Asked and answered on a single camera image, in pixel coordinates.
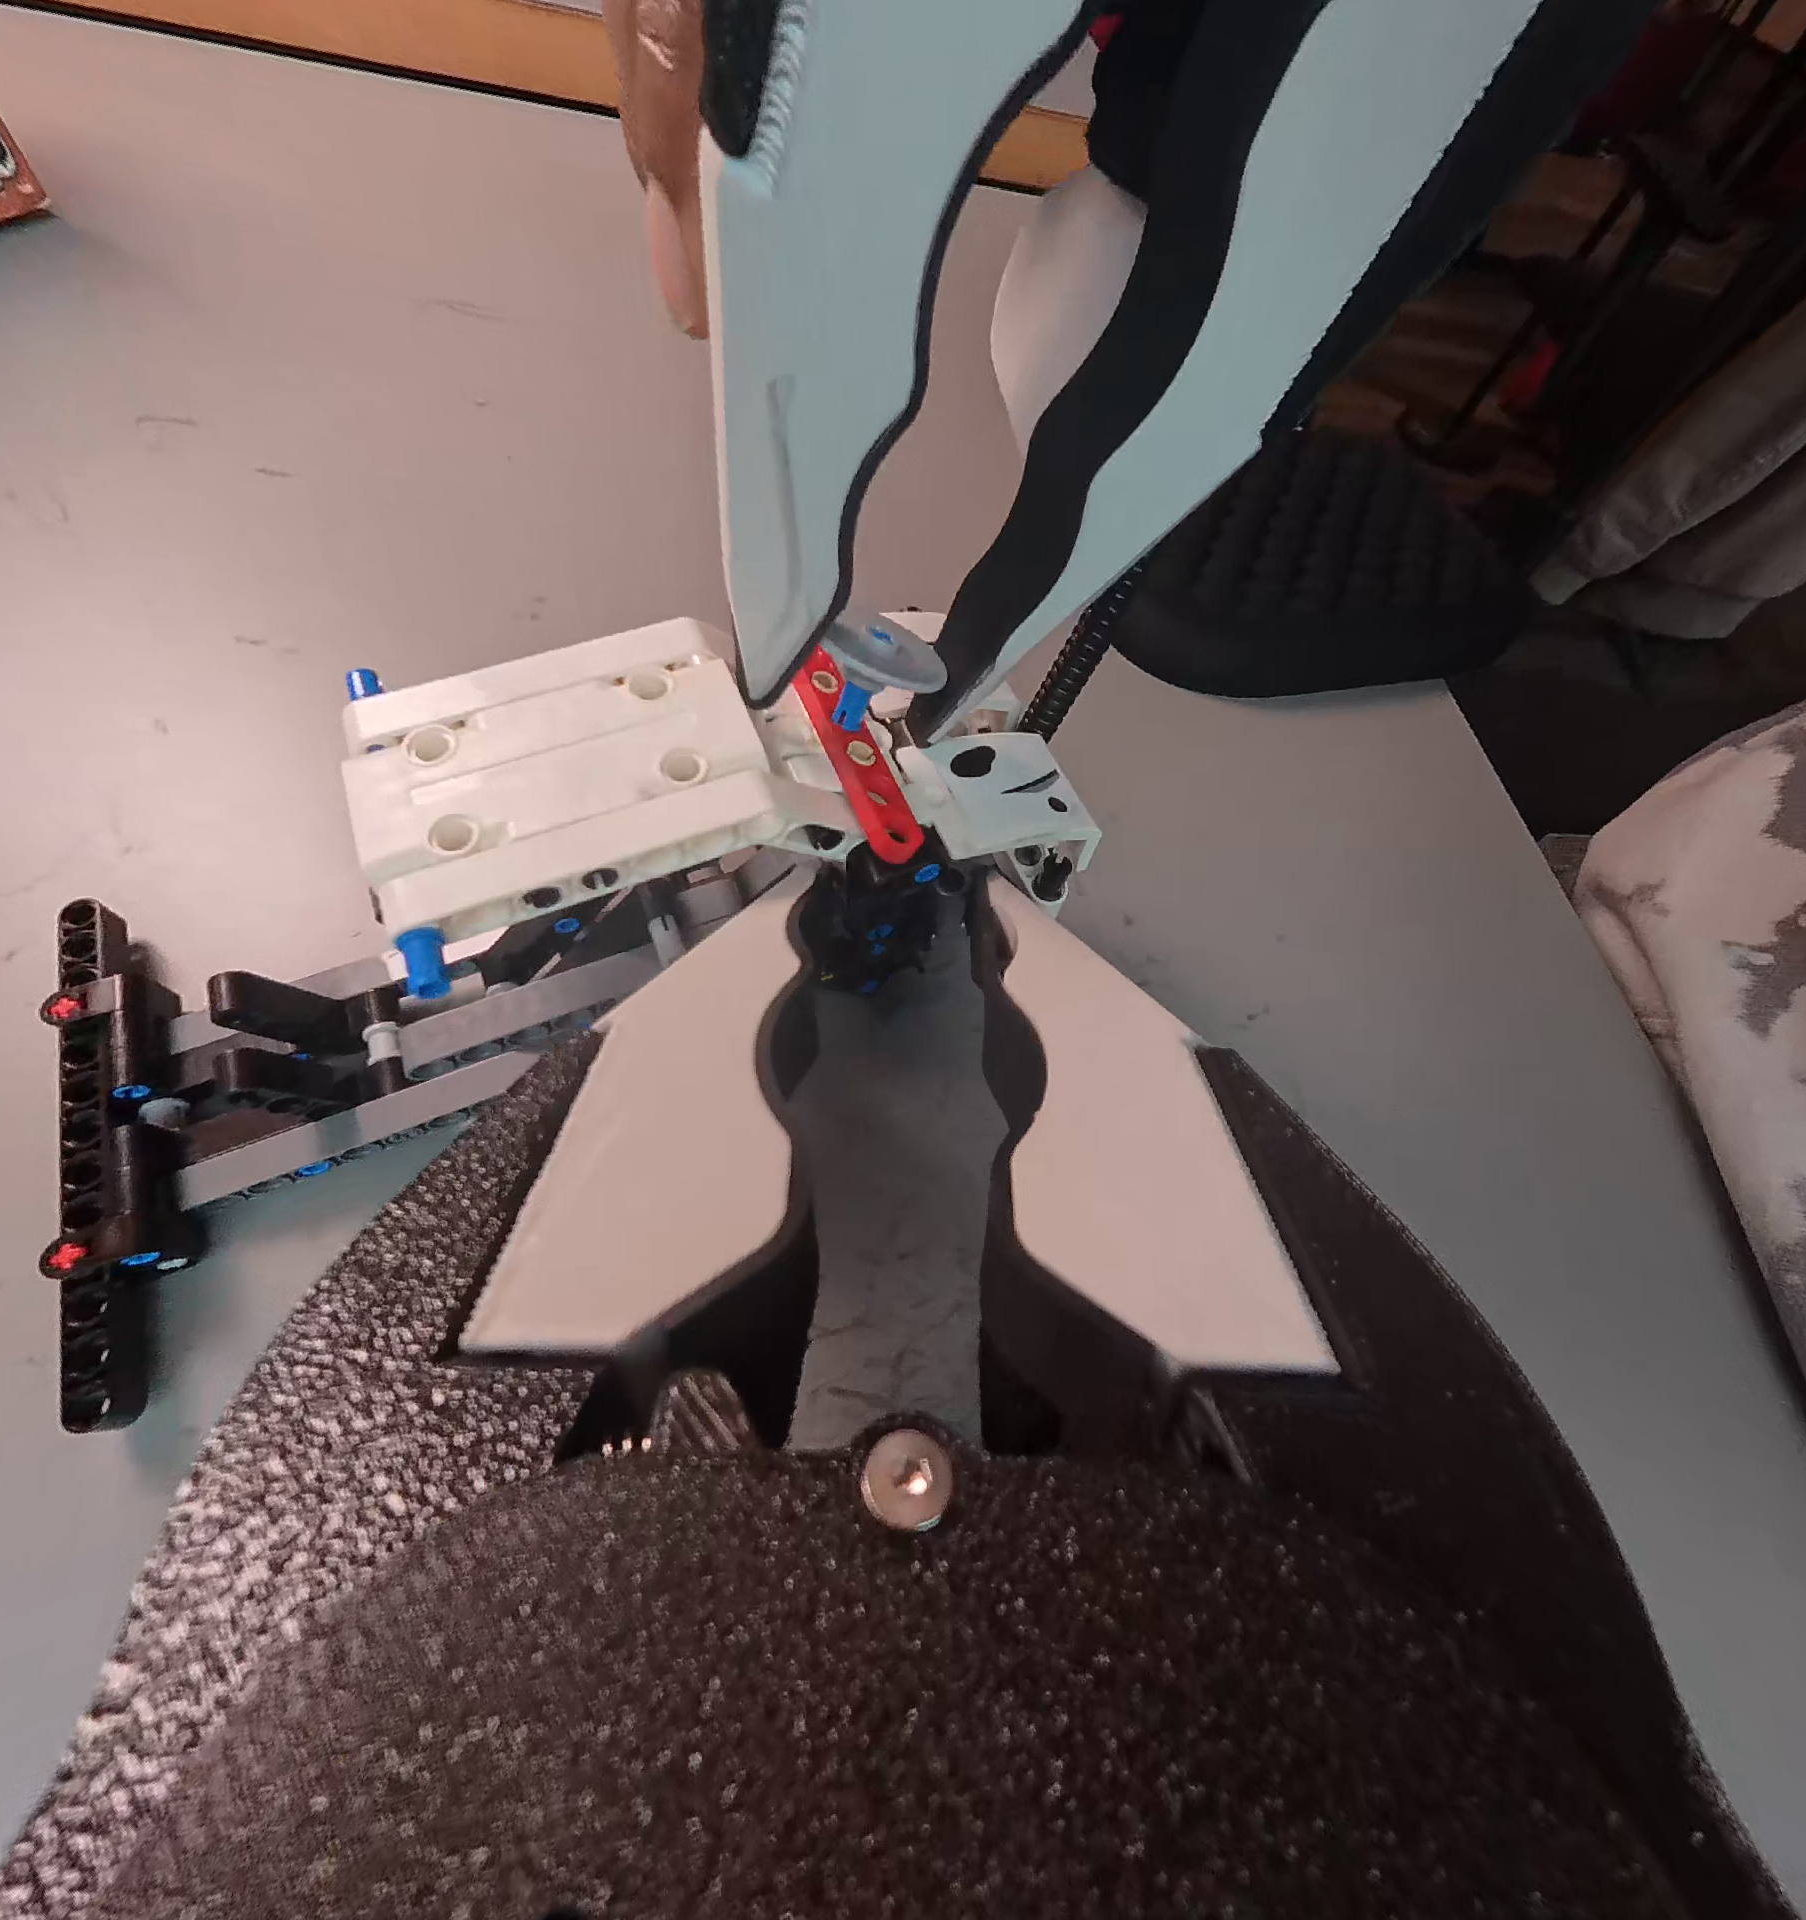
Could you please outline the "grey round toy disc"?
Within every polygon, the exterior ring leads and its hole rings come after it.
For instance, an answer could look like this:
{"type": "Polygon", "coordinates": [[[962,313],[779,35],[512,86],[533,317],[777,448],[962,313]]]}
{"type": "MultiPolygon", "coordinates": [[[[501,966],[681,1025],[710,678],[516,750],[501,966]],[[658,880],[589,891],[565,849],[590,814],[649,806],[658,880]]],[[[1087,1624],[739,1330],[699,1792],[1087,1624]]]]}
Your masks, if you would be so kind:
{"type": "Polygon", "coordinates": [[[946,678],[935,646],[884,613],[845,612],[826,627],[820,644],[836,659],[842,684],[868,693],[892,686],[916,696],[939,691],[946,678]]]}

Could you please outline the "white black toy truck chassis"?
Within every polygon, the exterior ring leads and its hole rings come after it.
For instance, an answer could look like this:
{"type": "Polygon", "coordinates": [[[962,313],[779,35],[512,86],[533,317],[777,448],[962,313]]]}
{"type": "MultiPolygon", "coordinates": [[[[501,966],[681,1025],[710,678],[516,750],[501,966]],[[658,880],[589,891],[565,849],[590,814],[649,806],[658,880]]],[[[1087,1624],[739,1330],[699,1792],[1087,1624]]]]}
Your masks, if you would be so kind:
{"type": "Polygon", "coordinates": [[[1056,911],[1103,835],[1050,736],[1104,644],[1069,638],[1033,717],[988,694],[926,746],[892,686],[839,727],[822,644],[748,707],[689,617],[406,691],[351,671],[340,785],[391,959],[221,972],[187,1013],[104,902],[56,916],[59,1428],[145,1413],[153,1283],[204,1258],[208,1209],[470,1118],[729,919],[752,858],[820,870],[820,977],[859,996],[986,863],[1056,911]]]}

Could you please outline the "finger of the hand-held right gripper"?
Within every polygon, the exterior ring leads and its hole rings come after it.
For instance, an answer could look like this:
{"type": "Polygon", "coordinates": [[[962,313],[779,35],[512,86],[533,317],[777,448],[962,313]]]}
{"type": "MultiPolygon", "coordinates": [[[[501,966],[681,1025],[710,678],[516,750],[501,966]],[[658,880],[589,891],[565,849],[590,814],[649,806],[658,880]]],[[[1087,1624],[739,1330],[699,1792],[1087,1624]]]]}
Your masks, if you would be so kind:
{"type": "Polygon", "coordinates": [[[1256,450],[1515,51],[1535,5],[1205,5],[1167,90],[1127,275],[1035,384],[1010,510],[941,628],[950,732],[1256,450]]]}
{"type": "Polygon", "coordinates": [[[769,707],[839,617],[927,388],[962,196],[1096,5],[710,2],[700,216],[737,671],[769,707]]]}

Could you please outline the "grey desk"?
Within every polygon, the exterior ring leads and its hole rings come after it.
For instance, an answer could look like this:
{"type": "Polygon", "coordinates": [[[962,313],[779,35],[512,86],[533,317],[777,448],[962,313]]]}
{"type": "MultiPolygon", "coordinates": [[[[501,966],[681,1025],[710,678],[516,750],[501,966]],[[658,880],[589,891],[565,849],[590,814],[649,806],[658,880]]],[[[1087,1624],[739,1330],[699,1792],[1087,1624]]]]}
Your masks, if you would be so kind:
{"type": "MultiPolygon", "coordinates": [[[[376,957],[343,671],[721,620],[700,350],[614,122],[0,7],[58,215],[0,230],[0,1860],[173,1491],[414,1140],[224,1216],[147,1414],[56,1419],[54,918],[195,994],[376,957]]],[[[1635,1566],[1806,1915],[1806,1419],[1682,1111],[1439,686],[1229,707],[1098,671],[1064,924],[1240,1048],[1461,1283],[1635,1566]]]]}

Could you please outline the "wood-edged grey table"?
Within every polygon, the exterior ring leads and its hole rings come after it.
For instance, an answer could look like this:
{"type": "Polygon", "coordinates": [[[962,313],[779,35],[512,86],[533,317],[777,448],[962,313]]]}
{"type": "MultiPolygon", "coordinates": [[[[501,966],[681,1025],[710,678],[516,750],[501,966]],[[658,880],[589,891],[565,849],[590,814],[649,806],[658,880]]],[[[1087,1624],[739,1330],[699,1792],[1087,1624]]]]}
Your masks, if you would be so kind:
{"type": "Polygon", "coordinates": [[[619,106],[609,35],[594,5],[90,2],[87,11],[544,103],[619,106]]]}

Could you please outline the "person's right hand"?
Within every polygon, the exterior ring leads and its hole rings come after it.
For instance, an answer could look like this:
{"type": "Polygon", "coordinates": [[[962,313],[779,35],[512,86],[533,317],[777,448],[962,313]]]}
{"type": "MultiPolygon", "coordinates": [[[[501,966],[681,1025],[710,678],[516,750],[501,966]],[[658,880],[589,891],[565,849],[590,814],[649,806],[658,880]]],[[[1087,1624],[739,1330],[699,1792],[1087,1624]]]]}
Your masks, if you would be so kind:
{"type": "Polygon", "coordinates": [[[710,305],[699,147],[704,65],[700,2],[603,2],[623,147],[645,200],[658,293],[678,332],[704,342],[710,305]]]}

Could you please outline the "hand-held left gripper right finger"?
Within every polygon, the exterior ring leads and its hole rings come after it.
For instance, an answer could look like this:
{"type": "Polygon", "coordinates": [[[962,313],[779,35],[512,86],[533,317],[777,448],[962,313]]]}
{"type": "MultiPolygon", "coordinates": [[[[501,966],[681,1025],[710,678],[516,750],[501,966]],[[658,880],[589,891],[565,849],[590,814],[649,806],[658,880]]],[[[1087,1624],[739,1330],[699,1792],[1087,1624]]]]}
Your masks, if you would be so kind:
{"type": "Polygon", "coordinates": [[[1339,1383],[1201,1035],[1010,884],[978,887],[967,929],[1004,1123],[986,1448],[1161,1448],[1193,1389],[1339,1383]]]}

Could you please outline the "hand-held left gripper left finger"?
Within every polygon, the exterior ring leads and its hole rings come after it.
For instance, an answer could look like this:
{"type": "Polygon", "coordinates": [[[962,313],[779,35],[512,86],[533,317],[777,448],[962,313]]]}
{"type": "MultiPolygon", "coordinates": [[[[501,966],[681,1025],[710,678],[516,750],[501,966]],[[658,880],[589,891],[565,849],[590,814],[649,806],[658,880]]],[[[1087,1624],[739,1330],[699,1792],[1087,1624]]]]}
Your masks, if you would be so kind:
{"type": "Polygon", "coordinates": [[[555,1140],[460,1330],[471,1363],[589,1373],[581,1448],[719,1374],[783,1448],[820,1299],[790,1101],[820,1051],[804,884],[773,884],[593,1029],[555,1140]]]}

